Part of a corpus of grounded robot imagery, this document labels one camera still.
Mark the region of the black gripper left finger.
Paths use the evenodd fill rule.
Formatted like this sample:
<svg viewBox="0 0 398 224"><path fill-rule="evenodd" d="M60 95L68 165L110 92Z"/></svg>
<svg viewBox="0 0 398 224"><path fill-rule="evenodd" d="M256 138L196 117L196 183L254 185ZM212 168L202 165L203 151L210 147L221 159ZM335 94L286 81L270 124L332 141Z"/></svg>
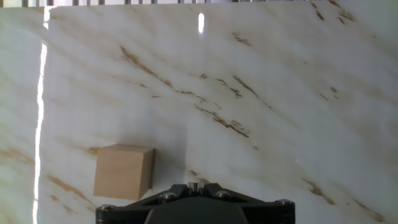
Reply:
<svg viewBox="0 0 398 224"><path fill-rule="evenodd" d="M95 210L95 223L144 223L153 209L190 197L194 191L194 182L173 184L168 190L129 205L103 204Z"/></svg>

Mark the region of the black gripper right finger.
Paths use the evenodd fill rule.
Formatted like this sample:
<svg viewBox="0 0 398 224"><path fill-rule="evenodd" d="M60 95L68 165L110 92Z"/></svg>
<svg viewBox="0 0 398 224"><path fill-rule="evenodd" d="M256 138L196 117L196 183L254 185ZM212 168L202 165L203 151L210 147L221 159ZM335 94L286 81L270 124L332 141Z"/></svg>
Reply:
<svg viewBox="0 0 398 224"><path fill-rule="evenodd" d="M265 202L223 188L217 183L204 184L202 182L194 183L194 194L237 206L248 223L295 223L295 203L285 198Z"/></svg>

